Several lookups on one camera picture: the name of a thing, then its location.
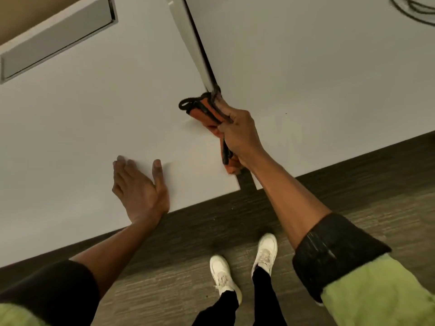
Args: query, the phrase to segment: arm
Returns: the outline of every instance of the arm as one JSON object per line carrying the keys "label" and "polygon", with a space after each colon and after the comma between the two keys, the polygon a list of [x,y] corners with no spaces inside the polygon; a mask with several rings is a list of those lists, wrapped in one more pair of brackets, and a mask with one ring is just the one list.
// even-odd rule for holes
{"label": "arm", "polygon": [[41,269],[0,293],[0,324],[9,318],[41,325],[90,325],[100,299],[136,250],[169,210],[160,160],[153,164],[155,184],[132,160],[118,157],[112,191],[132,224],[72,257]]}
{"label": "arm", "polygon": [[310,295],[339,325],[434,325],[435,298],[391,249],[334,214],[263,149],[249,112],[216,105],[228,147],[253,172],[295,249],[293,266]]}

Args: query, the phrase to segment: cable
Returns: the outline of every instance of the cable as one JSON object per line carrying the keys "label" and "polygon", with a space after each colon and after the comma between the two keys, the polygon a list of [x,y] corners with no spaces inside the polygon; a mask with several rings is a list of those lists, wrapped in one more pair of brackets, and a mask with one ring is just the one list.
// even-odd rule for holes
{"label": "cable", "polygon": [[[425,5],[425,4],[422,4],[422,3],[414,1],[414,0],[404,0],[404,1],[407,3],[410,10],[412,10],[413,12],[415,12],[417,14],[435,15],[435,7],[431,7],[429,5]],[[409,12],[407,12],[406,10],[401,8],[401,6],[395,0],[390,0],[390,2],[397,10],[399,10],[400,13],[415,20],[416,22],[420,22],[422,24],[426,24],[426,25],[430,25],[430,26],[435,26],[435,22],[428,22],[426,20],[423,20],[421,18],[418,18],[418,17],[411,15]]]}

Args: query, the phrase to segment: person's left hand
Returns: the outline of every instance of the person's left hand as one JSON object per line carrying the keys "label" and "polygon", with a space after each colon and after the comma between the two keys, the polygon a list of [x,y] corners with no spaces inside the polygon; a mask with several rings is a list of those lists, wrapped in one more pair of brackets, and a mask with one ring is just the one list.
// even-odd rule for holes
{"label": "person's left hand", "polygon": [[112,192],[121,200],[128,218],[133,222],[148,219],[157,226],[169,211],[169,194],[164,182],[160,160],[153,162],[155,184],[138,170],[133,160],[118,156],[113,162]]}

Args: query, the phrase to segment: person's left arm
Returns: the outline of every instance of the person's left arm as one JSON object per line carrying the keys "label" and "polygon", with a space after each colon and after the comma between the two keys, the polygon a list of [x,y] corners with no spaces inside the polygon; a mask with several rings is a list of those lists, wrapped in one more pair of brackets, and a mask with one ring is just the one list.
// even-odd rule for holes
{"label": "person's left arm", "polygon": [[[91,324],[100,299],[155,229],[162,215],[169,211],[160,160],[153,163],[155,184],[137,169],[133,160],[126,162],[120,156],[113,166],[112,191],[126,208],[132,224],[1,293],[0,325],[4,318],[11,317],[11,313],[18,317],[28,314],[35,322],[51,326]],[[7,316],[2,315],[2,306]]]}

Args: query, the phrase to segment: shoe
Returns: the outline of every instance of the shoe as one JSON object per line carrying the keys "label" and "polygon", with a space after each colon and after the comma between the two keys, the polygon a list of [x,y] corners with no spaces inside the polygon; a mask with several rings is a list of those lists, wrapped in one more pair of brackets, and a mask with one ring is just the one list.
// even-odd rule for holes
{"label": "shoe", "polygon": [[227,290],[236,292],[239,305],[242,303],[242,291],[231,278],[230,266],[226,259],[220,255],[214,255],[210,259],[210,271],[219,290],[219,296]]}
{"label": "shoe", "polygon": [[278,253],[278,242],[273,234],[267,233],[261,237],[258,242],[257,257],[252,267],[251,278],[254,275],[255,268],[259,266],[269,275],[272,274],[273,263]]}

